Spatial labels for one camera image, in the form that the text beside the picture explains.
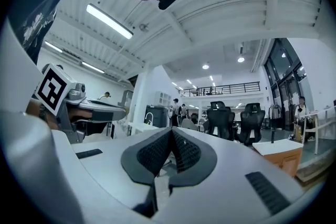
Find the white counter on metal legs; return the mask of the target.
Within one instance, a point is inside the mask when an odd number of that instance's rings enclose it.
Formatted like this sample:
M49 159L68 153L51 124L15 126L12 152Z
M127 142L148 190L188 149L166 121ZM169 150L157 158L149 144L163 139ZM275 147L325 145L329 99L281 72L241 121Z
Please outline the white counter on metal legs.
M149 130L155 130L157 127L145 123L128 123L127 136L143 133Z

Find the black balcony railing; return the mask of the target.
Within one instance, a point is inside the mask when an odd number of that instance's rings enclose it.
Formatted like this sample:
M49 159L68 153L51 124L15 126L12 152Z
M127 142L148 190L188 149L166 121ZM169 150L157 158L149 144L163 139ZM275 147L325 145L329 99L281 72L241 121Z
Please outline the black balcony railing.
M210 95L230 95L260 92L260 82L228 84L222 86L192 87L191 89L179 89L181 97L203 97Z

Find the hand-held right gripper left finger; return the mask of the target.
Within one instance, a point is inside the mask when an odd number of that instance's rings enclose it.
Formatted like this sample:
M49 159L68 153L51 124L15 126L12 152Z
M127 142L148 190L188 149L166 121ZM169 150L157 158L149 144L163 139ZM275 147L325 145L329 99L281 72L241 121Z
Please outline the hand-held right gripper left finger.
M147 130L140 134L110 141L72 144L75 153L100 149L101 154L82 158L79 161L90 176L122 205L129 209L146 202L150 186L132 181L121 165L121 156L128 147L146 140L163 128Z

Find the person's left forearm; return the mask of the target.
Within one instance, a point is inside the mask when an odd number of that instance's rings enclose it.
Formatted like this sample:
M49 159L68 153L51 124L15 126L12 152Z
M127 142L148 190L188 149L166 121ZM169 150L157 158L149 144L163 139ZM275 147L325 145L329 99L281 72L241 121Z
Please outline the person's left forearm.
M44 110L44 105L37 99L30 99L26 108L26 114L39 117L41 111Z

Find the person's left hand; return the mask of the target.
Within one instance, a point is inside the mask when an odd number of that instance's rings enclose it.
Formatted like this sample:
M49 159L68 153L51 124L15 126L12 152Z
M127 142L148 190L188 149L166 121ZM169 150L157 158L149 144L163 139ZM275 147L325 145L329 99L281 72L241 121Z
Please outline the person's left hand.
M75 122L77 120L89 120L92 118L92 112L90 110L73 108L68 111L68 116L70 122Z

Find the wooden nightstand with white top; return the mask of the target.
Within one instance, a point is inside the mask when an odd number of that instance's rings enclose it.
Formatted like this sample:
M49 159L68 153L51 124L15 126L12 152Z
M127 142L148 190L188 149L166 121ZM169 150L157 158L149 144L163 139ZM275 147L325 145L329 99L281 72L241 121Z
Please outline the wooden nightstand with white top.
M252 144L254 150L263 158L283 170L289 176L296 176L303 144L288 139L272 142L258 142Z

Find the black office chair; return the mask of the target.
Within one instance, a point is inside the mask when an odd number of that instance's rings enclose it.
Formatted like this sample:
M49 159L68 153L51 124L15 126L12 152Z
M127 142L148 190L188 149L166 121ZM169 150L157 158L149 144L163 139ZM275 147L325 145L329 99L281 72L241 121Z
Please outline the black office chair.
M260 103L248 103L240 113L240 133L237 140L245 146L252 146L261 140L261 126L265 118L265 110Z
M234 140L233 122L235 113L222 101L212 101L206 111L207 121L204 130L207 134L214 135L217 128L217 136L225 140Z

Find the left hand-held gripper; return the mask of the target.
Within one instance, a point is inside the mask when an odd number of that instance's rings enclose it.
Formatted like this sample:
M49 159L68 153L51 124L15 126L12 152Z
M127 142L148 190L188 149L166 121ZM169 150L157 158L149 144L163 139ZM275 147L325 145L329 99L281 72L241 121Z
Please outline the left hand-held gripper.
M81 143L85 133L71 122L68 109L90 110L92 118L88 121L91 122L117 121L126 116L124 107L86 98L85 85L67 75L59 65L48 63L41 72L43 79L34 96L42 103L41 111L53 116L57 129L67 135L71 144Z

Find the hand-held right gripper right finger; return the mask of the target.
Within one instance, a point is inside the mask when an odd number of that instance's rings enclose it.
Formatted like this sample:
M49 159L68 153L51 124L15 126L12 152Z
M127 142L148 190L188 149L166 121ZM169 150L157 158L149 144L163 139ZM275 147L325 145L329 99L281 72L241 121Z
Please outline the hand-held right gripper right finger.
M261 172L289 201L302 195L300 185L260 154L241 144L185 130L213 148L217 164L193 187L176 188L154 215L159 224L269 224L273 215L258 197L246 175Z

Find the white cubby shelf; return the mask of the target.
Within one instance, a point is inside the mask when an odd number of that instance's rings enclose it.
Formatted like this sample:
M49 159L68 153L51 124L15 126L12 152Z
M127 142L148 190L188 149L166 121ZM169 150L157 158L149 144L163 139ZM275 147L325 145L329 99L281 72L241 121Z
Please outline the white cubby shelf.
M155 106L169 107L171 105L171 96L167 93L157 91L154 98Z

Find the dark framed window wall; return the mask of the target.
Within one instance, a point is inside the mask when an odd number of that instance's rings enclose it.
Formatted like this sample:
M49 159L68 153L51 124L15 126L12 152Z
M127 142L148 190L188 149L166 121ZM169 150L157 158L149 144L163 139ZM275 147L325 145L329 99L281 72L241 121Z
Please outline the dark framed window wall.
M276 38L264 64L273 102L281 107L278 126L292 131L299 98L304 97L309 111L314 105L307 73L287 38Z

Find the black cabinet with white faucet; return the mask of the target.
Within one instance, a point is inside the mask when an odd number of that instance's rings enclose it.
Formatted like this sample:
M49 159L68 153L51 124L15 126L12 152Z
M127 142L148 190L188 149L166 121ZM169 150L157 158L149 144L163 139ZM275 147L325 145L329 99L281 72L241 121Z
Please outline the black cabinet with white faucet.
M158 128L167 127L167 108L163 106L147 105L144 123Z

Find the white ceiling tube light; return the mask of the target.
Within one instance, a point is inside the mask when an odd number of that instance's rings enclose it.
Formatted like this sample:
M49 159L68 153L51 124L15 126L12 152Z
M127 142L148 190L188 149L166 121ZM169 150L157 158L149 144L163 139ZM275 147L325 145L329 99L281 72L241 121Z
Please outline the white ceiling tube light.
M99 68L96 68L96 67L94 67L94 66L92 66L92 65L90 65L90 64L88 64L88 63L86 63L86 62L84 62L84 61L83 61L81 64L82 64L83 66L89 68L89 69L92 69L92 70L98 72L98 73L101 73L101 74L104 74L104 73L105 73L103 70L101 70L101 69L99 69Z
M59 52L59 53L63 53L63 50L62 50L62 49L60 49L60 48L54 46L53 44L51 44L51 43L49 43L49 42L47 42L47 41L45 41L45 45L47 45L49 48L51 48L51 49L53 49L53 50L55 50L55 51L57 51L57 52Z
M117 20L100 10L99 8L95 7L92 4L88 4L86 7L87 13L95 17L96 19L102 21L110 28L118 32L120 35L125 37L126 39L130 40L133 37L133 32L128 30L125 26L119 23Z

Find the clothes rack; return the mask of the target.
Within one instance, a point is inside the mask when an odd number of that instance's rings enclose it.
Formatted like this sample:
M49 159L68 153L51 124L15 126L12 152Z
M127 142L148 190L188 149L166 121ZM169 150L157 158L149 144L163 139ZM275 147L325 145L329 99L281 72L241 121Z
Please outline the clothes rack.
M280 129L282 125L281 106L277 103L272 104L268 109L268 118L272 129Z

